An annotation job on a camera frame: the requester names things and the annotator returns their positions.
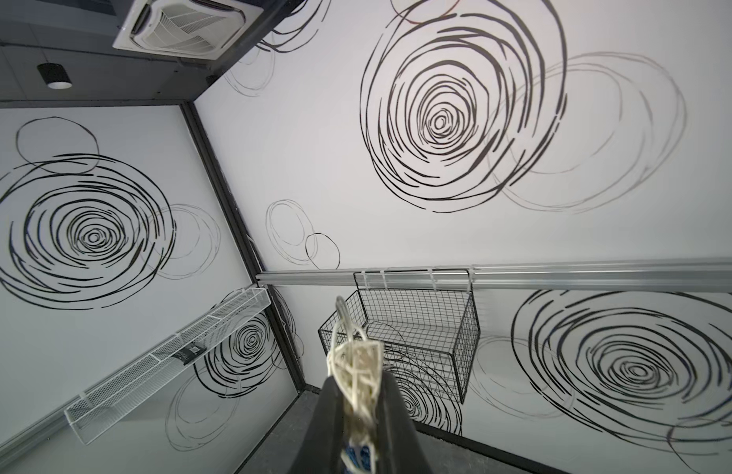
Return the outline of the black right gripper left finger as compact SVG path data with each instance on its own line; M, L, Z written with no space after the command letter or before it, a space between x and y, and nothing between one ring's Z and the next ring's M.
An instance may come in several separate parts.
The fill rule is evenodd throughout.
M344 473L344 398L333 376L326 379L304 440L288 473Z

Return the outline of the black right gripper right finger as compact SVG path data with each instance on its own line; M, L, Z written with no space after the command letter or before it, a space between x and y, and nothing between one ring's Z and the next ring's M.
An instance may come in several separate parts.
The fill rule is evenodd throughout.
M419 443L413 419L395 377L382 371L376 407L376 472L430 474L433 472Z

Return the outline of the string lights with rattan balls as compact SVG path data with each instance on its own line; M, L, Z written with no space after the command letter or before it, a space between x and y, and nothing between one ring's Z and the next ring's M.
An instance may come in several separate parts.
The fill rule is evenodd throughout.
M345 299L339 296L327 365L343 397L345 442L340 458L349 473L377 471L376 412L383 363L383 344L369 338L353 321Z

